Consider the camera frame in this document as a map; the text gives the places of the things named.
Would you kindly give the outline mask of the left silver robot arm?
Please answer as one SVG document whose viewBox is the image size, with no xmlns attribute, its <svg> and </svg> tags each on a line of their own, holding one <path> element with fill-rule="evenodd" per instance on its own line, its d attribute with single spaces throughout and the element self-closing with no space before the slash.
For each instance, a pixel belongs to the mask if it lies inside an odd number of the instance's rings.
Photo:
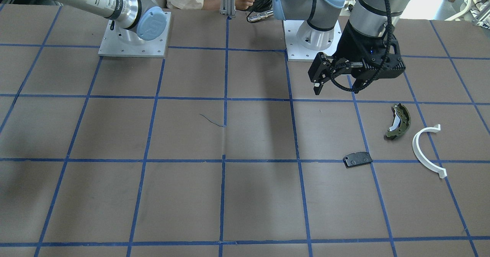
<svg viewBox="0 0 490 257">
<path fill-rule="evenodd" d="M 301 20 L 301 44 L 317 54 L 308 70 L 314 93 L 324 83 L 358 93 L 378 79 L 399 77 L 402 60 L 394 27 L 410 0 L 357 0 L 336 51 L 328 57 L 334 28 L 346 0 L 272 0 L 278 20 Z"/>
</svg>

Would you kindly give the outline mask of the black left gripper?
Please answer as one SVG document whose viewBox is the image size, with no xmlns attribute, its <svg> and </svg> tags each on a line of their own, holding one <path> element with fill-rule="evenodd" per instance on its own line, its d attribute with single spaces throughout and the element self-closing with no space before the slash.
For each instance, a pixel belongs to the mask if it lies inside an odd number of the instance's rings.
<svg viewBox="0 0 490 257">
<path fill-rule="evenodd" d="M 308 70 L 315 95 L 320 95 L 332 76 L 352 75 L 356 79 L 352 89 L 358 93 L 375 80 L 401 75 L 406 66 L 393 32 L 394 26 L 388 25 L 381 37 L 370 37 L 355 30 L 348 22 L 333 55 L 333 64 L 324 52 L 318 52 Z"/>
</svg>

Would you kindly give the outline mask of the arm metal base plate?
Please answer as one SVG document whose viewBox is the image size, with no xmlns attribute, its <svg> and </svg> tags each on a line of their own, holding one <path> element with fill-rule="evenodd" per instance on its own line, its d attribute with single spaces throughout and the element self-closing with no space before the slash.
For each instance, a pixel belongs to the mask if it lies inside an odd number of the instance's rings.
<svg viewBox="0 0 490 257">
<path fill-rule="evenodd" d="M 311 62 L 318 52 L 331 57 L 341 38 L 338 21 L 325 32 L 313 29 L 305 20 L 284 20 L 283 27 L 289 61 Z"/>
<path fill-rule="evenodd" d="M 136 33 L 122 29 L 116 24 L 111 30 L 112 21 L 109 20 L 98 55 L 104 57 L 164 58 L 167 51 L 172 13 L 165 11 L 164 14 L 167 17 L 165 30 L 151 41 L 145 41 L 139 38 Z"/>
</svg>

